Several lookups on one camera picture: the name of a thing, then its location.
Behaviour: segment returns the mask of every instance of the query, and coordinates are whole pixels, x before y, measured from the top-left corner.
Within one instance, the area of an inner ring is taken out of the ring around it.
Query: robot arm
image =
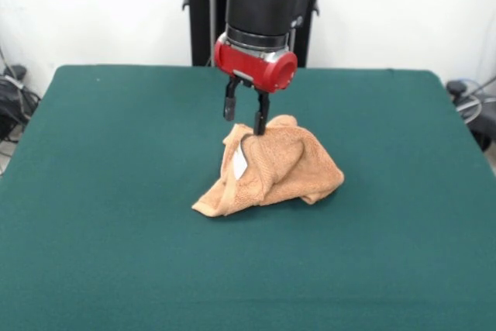
[[[254,133],[263,135],[269,94],[285,89],[297,70],[290,50],[292,31],[305,17],[309,0],[227,0],[226,31],[215,45],[215,64],[229,75],[224,117],[234,120],[236,88],[257,90],[260,108]]]

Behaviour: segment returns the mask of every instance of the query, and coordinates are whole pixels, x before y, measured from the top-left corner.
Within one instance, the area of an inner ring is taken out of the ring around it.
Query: crumpled towel
[[[263,136],[236,124],[223,143],[220,179],[193,205],[208,217],[293,198],[313,205],[344,182],[326,149],[292,116],[274,118]]]

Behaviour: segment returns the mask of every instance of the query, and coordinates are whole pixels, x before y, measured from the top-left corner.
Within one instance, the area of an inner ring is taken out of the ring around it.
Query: black cylindrical joint
[[[289,34],[265,36],[245,33],[234,29],[229,24],[226,27],[227,40],[238,47],[250,48],[254,50],[280,50],[288,45]]]
[[[308,0],[227,0],[226,22],[245,33],[285,36],[307,6]]]

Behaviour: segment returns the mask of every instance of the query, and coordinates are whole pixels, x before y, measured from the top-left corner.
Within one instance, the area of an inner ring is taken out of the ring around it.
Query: green table
[[[191,205],[219,176],[225,82],[57,72],[0,182],[1,330],[496,327],[496,182],[433,74],[300,71],[271,113],[345,184],[207,219]]]

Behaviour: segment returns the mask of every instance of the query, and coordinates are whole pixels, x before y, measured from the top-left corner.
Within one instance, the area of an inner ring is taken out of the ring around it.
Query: towel label
[[[241,148],[241,142],[239,142],[239,146],[234,152],[234,156],[232,157],[232,165],[232,169],[234,170],[234,177],[236,178],[236,180],[239,180],[248,168],[248,162],[246,162],[245,154],[243,153],[243,149]]]

